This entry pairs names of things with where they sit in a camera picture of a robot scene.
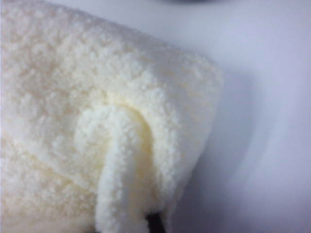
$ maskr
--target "white surface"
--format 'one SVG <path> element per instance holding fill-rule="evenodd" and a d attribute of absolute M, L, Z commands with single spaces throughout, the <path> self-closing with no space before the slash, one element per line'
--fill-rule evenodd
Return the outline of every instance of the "white surface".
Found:
<path fill-rule="evenodd" d="M 225 70 L 176 233 L 311 231 L 311 1 L 52 2 L 205 54 Z"/>

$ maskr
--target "folded towel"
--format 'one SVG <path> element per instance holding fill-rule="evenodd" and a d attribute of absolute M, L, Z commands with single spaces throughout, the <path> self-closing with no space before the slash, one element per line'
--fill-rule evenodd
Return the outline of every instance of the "folded towel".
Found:
<path fill-rule="evenodd" d="M 4 0 L 4 232 L 166 228 L 222 85 L 206 58 L 42 1 Z"/>

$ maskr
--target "fluffy towel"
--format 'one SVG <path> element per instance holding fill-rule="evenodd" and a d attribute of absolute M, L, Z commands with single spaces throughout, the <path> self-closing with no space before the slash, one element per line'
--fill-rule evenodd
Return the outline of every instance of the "fluffy towel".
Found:
<path fill-rule="evenodd" d="M 3 232 L 147 233 L 154 212 L 169 229 L 217 68 L 83 12 L 1 3 Z"/>

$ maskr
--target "dark object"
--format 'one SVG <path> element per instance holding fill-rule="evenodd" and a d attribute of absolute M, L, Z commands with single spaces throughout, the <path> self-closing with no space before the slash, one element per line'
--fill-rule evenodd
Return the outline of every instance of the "dark object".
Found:
<path fill-rule="evenodd" d="M 150 233 L 165 233 L 159 213 L 150 214 L 146 217 Z"/>

